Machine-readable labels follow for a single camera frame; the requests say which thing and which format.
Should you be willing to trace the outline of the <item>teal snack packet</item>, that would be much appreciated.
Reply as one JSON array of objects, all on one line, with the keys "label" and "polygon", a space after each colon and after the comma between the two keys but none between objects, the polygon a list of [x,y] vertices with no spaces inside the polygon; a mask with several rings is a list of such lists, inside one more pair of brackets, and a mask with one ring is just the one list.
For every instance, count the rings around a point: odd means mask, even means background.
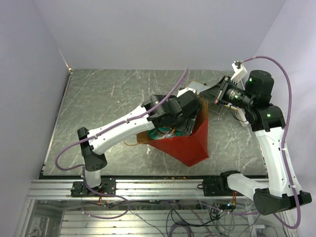
[{"label": "teal snack packet", "polygon": [[149,130],[147,132],[149,138],[153,140],[165,139],[165,138],[172,138],[177,136],[182,136],[183,132],[175,130],[174,128],[170,127],[161,127]]}]

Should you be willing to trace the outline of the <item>red paper bag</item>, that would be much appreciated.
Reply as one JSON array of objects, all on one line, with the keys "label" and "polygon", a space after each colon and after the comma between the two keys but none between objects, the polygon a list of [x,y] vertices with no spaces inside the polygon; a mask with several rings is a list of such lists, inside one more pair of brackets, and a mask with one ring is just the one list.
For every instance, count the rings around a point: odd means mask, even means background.
[{"label": "red paper bag", "polygon": [[150,145],[191,167],[207,158],[208,154],[208,104],[201,98],[202,110],[198,113],[193,132],[189,136],[176,136],[154,140],[148,132],[136,135],[135,145]]}]

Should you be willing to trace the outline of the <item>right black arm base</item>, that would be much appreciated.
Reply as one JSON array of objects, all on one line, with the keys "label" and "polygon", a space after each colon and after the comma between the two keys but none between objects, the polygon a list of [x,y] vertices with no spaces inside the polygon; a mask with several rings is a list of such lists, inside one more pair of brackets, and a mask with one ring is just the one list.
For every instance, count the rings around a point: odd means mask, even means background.
[{"label": "right black arm base", "polygon": [[220,176],[204,179],[197,188],[203,191],[205,197],[228,196],[232,192],[225,179]]}]

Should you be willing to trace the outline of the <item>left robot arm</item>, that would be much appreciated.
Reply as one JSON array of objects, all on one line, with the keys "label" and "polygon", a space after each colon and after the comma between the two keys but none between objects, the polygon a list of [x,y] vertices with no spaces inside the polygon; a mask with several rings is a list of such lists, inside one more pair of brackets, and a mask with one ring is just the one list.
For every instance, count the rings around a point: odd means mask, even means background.
[{"label": "left robot arm", "polygon": [[89,196],[100,192],[101,170],[107,166],[105,152],[138,133],[163,127],[191,132],[202,103],[194,90],[184,89],[169,97],[153,95],[125,116],[96,129],[85,127],[77,131],[84,159],[85,183],[83,190]]}]

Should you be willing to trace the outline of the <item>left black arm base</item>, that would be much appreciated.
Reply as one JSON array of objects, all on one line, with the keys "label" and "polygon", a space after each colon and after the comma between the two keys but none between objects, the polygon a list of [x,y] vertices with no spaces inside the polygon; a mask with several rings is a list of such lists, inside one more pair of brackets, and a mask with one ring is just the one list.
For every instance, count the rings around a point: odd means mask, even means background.
[{"label": "left black arm base", "polygon": [[[92,188],[94,191],[103,194],[115,194],[116,182],[112,179],[102,178],[99,186]],[[94,192],[90,191],[83,181],[73,182],[71,188],[71,197],[73,198],[86,198],[97,196]]]}]

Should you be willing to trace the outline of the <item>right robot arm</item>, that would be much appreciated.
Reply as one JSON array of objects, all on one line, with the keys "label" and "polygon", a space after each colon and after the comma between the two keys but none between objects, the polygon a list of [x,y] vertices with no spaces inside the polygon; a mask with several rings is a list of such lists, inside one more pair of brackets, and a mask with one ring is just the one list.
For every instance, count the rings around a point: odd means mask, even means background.
[{"label": "right robot arm", "polygon": [[200,96],[214,105],[232,105],[245,111],[262,151],[268,174],[268,185],[247,178],[237,170],[221,173],[218,191],[229,195],[236,191],[251,199],[262,215],[296,208],[311,203],[312,197],[302,190],[291,164],[283,139],[286,123],[282,110],[270,103],[274,79],[271,74],[254,70],[249,74],[245,89],[237,87],[230,77],[223,77]]}]

